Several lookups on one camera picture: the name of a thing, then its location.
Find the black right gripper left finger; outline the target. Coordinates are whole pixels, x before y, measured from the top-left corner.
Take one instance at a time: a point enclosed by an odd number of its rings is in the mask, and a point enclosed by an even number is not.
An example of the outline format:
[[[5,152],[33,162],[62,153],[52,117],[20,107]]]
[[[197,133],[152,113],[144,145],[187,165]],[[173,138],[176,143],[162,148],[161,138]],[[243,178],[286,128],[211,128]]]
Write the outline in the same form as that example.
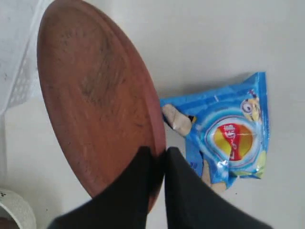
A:
[[[155,158],[142,146],[123,173],[102,193],[55,218],[50,229],[144,229],[150,196],[164,176],[164,153]]]

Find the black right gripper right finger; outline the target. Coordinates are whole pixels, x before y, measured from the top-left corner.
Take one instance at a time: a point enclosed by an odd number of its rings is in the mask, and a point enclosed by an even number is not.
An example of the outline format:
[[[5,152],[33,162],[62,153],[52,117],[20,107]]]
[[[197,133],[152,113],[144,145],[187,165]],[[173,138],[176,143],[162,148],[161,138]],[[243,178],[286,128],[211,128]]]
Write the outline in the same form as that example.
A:
[[[269,229],[270,225],[230,204],[190,168],[181,152],[165,154],[165,205],[170,229]]]

